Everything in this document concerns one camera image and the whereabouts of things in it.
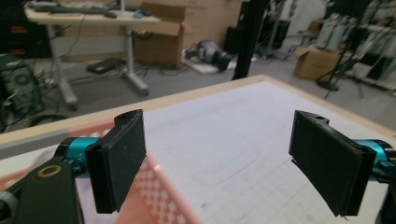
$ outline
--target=white wall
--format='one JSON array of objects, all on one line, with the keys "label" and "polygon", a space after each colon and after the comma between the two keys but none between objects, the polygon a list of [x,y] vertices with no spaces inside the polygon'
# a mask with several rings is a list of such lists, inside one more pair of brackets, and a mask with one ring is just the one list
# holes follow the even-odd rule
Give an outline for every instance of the white wall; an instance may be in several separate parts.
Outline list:
[{"label": "white wall", "polygon": [[[292,0],[287,0],[282,12],[282,20],[289,16]],[[291,23],[288,35],[297,35],[300,30],[306,30],[312,20],[322,18],[325,15],[326,7],[320,0],[298,0],[297,8]]]}]

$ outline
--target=keyboard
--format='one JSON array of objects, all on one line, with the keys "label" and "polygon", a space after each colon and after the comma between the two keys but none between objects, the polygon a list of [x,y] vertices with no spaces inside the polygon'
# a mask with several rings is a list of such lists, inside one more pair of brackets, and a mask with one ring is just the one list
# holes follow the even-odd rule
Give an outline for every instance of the keyboard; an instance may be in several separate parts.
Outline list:
[{"label": "keyboard", "polygon": [[97,5],[63,5],[57,3],[46,2],[29,2],[28,7],[36,12],[48,12],[54,14],[63,13],[78,13],[78,14],[105,14],[108,12],[108,7],[101,7]]}]

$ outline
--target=desk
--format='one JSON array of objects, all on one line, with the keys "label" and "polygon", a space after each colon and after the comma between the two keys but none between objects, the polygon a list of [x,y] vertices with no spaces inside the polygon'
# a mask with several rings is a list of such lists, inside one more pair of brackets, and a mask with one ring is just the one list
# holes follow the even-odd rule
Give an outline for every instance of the desk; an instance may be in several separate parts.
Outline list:
[{"label": "desk", "polygon": [[[317,113],[353,139],[396,146],[396,132],[266,76],[6,133],[0,143],[56,132],[98,136],[113,117],[137,108],[146,111],[148,158],[133,189],[158,223],[374,223],[387,186],[369,183],[358,217],[334,217],[290,161],[293,113]],[[28,166],[11,160],[18,157],[2,167]],[[118,223],[134,223],[125,221],[134,211],[128,204]]]},{"label": "desk", "polygon": [[132,82],[132,84],[137,87],[137,89],[143,94],[149,94],[149,87],[140,78],[138,78],[133,71],[133,53],[132,53],[132,37],[131,37],[131,25],[133,24],[148,24],[159,21],[159,19],[154,17],[145,17],[142,19],[136,19],[132,17],[117,17],[116,19],[106,18],[103,15],[51,15],[45,12],[35,12],[30,8],[25,9],[26,17],[29,21],[37,22],[39,24],[47,25],[49,42],[52,51],[52,57],[55,61],[55,66],[57,69],[57,82],[61,90],[64,101],[70,106],[76,106],[78,103],[78,98],[74,94],[72,88],[64,77],[64,71],[61,67],[61,56],[69,51],[70,46],[73,46],[76,41],[75,38],[71,37],[58,37],[55,34],[53,25],[60,24],[74,24],[74,25],[98,25],[98,26],[125,26],[126,38],[124,41],[120,39],[119,36],[99,36],[96,39],[100,39],[101,46],[92,45],[92,39],[94,37],[80,37],[78,39],[78,44],[81,46],[81,50],[77,51],[75,54],[84,54],[89,51],[94,53],[108,52],[113,50],[113,52],[123,49],[127,53],[127,71],[125,72],[126,77]]}]

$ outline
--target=black pole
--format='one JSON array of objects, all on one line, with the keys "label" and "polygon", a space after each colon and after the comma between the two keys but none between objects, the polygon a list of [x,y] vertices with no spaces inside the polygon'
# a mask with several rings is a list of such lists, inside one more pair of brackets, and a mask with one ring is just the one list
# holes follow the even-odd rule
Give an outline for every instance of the black pole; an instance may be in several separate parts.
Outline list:
[{"label": "black pole", "polygon": [[240,49],[238,61],[235,67],[233,80],[248,76],[250,61],[256,47],[257,36],[262,24],[264,10],[268,6],[269,0],[251,0],[247,11],[247,23],[242,38],[242,48]]}]

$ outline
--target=desk leg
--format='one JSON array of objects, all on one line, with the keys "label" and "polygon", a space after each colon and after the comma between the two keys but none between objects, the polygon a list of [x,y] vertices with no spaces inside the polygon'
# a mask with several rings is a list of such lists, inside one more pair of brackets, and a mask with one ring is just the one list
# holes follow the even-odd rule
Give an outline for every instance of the desk leg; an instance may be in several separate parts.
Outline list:
[{"label": "desk leg", "polygon": [[47,30],[49,34],[49,43],[52,51],[52,59],[55,62],[56,68],[56,77],[55,81],[58,83],[59,90],[61,91],[62,97],[64,98],[64,102],[69,106],[76,106],[78,103],[77,96],[74,94],[70,84],[67,82],[66,78],[64,78],[64,70],[61,65],[60,54],[58,54],[54,39],[56,38],[55,32],[53,30],[52,25],[47,25]]},{"label": "desk leg", "polygon": [[134,87],[143,95],[149,95],[149,86],[139,77],[134,74],[134,62],[133,62],[133,52],[132,52],[132,29],[130,26],[125,27],[126,31],[126,54],[127,54],[127,71],[125,76],[134,85]]}]

